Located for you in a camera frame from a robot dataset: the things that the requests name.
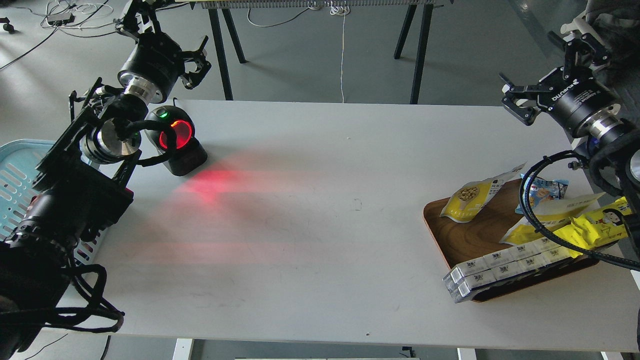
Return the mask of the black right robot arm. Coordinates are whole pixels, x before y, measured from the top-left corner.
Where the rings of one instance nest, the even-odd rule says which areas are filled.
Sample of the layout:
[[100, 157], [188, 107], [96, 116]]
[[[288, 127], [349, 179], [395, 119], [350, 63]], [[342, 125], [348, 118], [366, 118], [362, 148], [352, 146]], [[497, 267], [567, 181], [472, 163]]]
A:
[[527, 199], [530, 178], [537, 177], [553, 162], [575, 158], [571, 169], [587, 169], [594, 184], [602, 191], [626, 198], [631, 214], [624, 215], [622, 223], [634, 251], [639, 251], [639, 129], [630, 121], [617, 117], [620, 101], [594, 76], [594, 71], [610, 64], [610, 50], [603, 40], [590, 33], [575, 35], [566, 41], [549, 32], [548, 38], [564, 51], [563, 65], [533, 85], [515, 85], [501, 73], [504, 82], [502, 105], [526, 126], [532, 125], [539, 113], [547, 113], [575, 139], [589, 136], [598, 141], [598, 146], [594, 153], [567, 150], [535, 164], [525, 174], [519, 189], [519, 203], [535, 231], [555, 243], [608, 264], [638, 270], [636, 261], [586, 250], [559, 239], [542, 225], [530, 208]]

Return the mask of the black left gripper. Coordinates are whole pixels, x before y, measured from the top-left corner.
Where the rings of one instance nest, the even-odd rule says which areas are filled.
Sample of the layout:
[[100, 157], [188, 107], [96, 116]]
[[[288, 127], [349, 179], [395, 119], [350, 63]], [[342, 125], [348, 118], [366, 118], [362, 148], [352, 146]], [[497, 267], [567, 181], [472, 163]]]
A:
[[[151, 101], [166, 101], [178, 77], [183, 86], [192, 91], [198, 87], [211, 70], [207, 60], [204, 36], [196, 50], [182, 51], [178, 43], [162, 31], [157, 18], [161, 0], [128, 0], [115, 20], [117, 34], [135, 39], [134, 50], [120, 69], [118, 81], [122, 86], [129, 84], [135, 76], [155, 85], [156, 91]], [[183, 64], [195, 64], [195, 71], [185, 71]]]

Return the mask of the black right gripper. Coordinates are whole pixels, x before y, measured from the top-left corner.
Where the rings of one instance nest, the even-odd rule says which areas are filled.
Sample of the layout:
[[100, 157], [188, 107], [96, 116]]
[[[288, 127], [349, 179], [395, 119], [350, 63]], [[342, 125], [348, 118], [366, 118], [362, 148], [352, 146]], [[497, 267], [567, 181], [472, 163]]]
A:
[[621, 109], [620, 99], [596, 77], [610, 66], [611, 51], [590, 33], [565, 41], [550, 30], [547, 37], [564, 51], [562, 66], [535, 85], [515, 85], [500, 72], [498, 76], [504, 82], [501, 103], [525, 126], [532, 126], [544, 111], [572, 137], [585, 137], [590, 116], [601, 110], [616, 115]]

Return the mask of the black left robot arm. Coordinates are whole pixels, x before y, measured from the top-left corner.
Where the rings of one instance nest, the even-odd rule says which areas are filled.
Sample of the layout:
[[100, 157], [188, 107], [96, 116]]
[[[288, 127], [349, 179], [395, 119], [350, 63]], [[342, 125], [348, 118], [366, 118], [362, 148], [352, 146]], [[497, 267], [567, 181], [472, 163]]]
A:
[[125, 314], [105, 299], [107, 273], [78, 265], [74, 253], [119, 221], [134, 199], [127, 184], [137, 166], [165, 164], [184, 176], [208, 155], [186, 112], [164, 105], [176, 82], [194, 89], [211, 68], [204, 37], [185, 51], [162, 31], [157, 12], [171, 0], [130, 0], [116, 30], [135, 41], [118, 72], [119, 87], [97, 79], [78, 114], [36, 166], [37, 196], [1, 241], [1, 358], [25, 351], [41, 329], [82, 332], [101, 317], [114, 324]]

